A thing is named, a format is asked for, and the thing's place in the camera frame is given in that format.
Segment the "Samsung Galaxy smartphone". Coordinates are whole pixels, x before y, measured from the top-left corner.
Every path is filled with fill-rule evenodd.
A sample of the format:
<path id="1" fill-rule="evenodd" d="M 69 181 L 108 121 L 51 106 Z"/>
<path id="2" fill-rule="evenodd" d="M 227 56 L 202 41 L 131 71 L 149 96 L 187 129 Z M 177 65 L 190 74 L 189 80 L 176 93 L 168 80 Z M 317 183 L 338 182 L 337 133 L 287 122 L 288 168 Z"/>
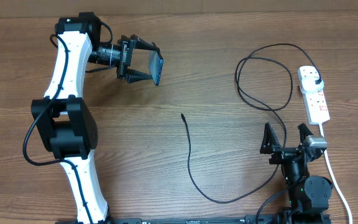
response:
<path id="1" fill-rule="evenodd" d="M 163 69 L 163 57 L 159 51 L 150 51 L 148 68 L 151 74 L 152 80 L 156 86 L 160 83 L 160 77 Z"/>

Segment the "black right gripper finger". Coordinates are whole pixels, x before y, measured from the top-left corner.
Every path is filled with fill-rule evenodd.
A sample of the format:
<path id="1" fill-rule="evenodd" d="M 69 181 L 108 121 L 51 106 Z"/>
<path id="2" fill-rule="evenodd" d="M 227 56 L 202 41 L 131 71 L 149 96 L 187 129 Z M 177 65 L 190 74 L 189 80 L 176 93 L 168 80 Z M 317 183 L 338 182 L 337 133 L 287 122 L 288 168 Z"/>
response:
<path id="1" fill-rule="evenodd" d="M 308 142 L 308 136 L 312 136 L 313 133 L 308 129 L 305 123 L 298 125 L 298 130 L 300 134 L 300 142 L 306 144 Z"/>
<path id="2" fill-rule="evenodd" d="M 264 136 L 260 147 L 261 154 L 273 154 L 281 148 L 279 140 L 270 125 L 266 123 L 264 126 Z"/>

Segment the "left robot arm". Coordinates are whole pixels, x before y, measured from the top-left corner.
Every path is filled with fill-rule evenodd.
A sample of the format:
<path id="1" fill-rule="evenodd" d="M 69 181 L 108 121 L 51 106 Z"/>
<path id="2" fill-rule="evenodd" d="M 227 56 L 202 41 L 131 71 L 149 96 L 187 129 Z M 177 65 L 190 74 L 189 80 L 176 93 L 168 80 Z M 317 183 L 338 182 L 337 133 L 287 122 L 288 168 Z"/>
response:
<path id="1" fill-rule="evenodd" d="M 38 129 L 52 164 L 65 171 L 76 203 L 74 223 L 112 223 L 109 205 L 99 185 L 94 152 L 98 144 L 98 127 L 83 99 L 88 63 L 100 70 L 116 69 L 118 79 L 128 83 L 152 80 L 160 82 L 163 57 L 155 43 L 137 35 L 122 36 L 116 44 L 101 41 L 105 23 L 93 12 L 76 17 L 61 17 L 55 24 L 57 59 L 53 76 L 44 97 L 33 100 L 34 122 L 23 143 L 25 160 L 37 166 L 27 154 L 29 136 Z"/>

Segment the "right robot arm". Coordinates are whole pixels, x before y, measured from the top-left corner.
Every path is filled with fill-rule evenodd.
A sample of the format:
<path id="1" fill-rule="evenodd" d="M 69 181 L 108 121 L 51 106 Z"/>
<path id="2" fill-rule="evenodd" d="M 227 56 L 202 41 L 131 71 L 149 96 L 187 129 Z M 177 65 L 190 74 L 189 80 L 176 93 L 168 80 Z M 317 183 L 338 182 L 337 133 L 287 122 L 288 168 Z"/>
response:
<path id="1" fill-rule="evenodd" d="M 256 223 L 330 223 L 329 208 L 333 183 L 322 176 L 310 175 L 307 163 L 319 159 L 327 149 L 321 135 L 314 135 L 302 123 L 298 125 L 300 144 L 297 147 L 280 145 L 269 123 L 264 127 L 261 154 L 268 154 L 270 164 L 280 165 L 285 178 L 285 189 L 267 199 L 259 208 Z M 261 211 L 272 200 L 287 193 L 290 206 L 281 208 L 276 214 L 261 215 Z"/>

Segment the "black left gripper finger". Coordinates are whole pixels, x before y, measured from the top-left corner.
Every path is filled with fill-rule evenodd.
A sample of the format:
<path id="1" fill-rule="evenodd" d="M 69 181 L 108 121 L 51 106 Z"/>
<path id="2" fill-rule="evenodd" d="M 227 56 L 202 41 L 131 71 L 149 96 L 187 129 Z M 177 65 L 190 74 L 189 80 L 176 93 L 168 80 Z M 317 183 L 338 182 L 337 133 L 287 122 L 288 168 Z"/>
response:
<path id="1" fill-rule="evenodd" d="M 140 72 L 138 70 L 133 70 L 128 68 L 126 72 L 126 81 L 128 83 L 135 83 L 142 80 L 152 80 L 151 74 Z"/>
<path id="2" fill-rule="evenodd" d="M 131 35 L 131 40 L 133 41 L 134 49 L 150 50 L 156 52 L 160 51 L 160 49 L 157 47 L 157 45 L 154 42 L 148 43 L 135 34 Z"/>

